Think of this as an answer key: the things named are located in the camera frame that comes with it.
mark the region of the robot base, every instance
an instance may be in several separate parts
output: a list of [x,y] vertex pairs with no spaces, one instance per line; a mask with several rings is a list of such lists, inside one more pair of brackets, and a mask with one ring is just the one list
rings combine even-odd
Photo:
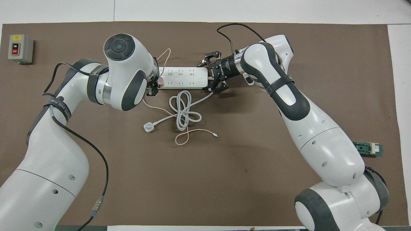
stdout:
[[362,175],[358,181],[341,188],[321,182],[302,191],[295,199],[298,218],[311,231],[384,231],[368,217],[386,205],[380,192]]

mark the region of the gray switch box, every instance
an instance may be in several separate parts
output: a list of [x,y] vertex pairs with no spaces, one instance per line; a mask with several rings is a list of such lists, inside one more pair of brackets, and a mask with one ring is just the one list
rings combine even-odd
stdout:
[[31,63],[33,60],[33,40],[26,35],[10,35],[8,57],[20,64]]

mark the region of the white plug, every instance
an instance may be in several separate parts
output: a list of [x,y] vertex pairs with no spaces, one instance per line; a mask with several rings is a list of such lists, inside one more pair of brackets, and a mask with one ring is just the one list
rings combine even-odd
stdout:
[[154,130],[154,126],[155,126],[155,124],[153,124],[151,122],[148,122],[143,127],[144,127],[144,130],[148,133],[148,132],[151,132],[152,130]]

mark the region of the velcro strap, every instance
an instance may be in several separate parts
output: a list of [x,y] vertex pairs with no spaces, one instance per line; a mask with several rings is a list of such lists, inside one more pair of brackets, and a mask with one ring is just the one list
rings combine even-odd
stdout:
[[277,91],[280,87],[286,85],[289,82],[293,82],[293,78],[289,75],[281,76],[278,80],[274,81],[271,85],[268,86],[266,89],[267,93],[271,95],[273,92]]
[[61,111],[61,113],[64,115],[66,118],[66,121],[68,122],[70,117],[72,116],[72,113],[70,112],[69,107],[60,99],[56,97],[51,97],[44,106],[49,106],[52,105],[53,107],[57,108],[58,110]]
[[99,76],[101,74],[106,73],[109,70],[109,67],[107,65],[98,65],[96,68],[94,68],[93,71],[90,72],[90,74],[88,75],[88,82],[87,82],[87,96],[88,99],[96,104],[100,104],[97,101],[96,98],[96,86],[97,86],[97,81],[99,80]]

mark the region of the power strip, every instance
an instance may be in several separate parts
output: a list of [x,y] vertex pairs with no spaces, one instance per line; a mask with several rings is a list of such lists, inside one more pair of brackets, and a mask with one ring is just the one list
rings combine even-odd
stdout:
[[208,86],[208,70],[205,67],[165,67],[158,84],[160,90],[202,89]]

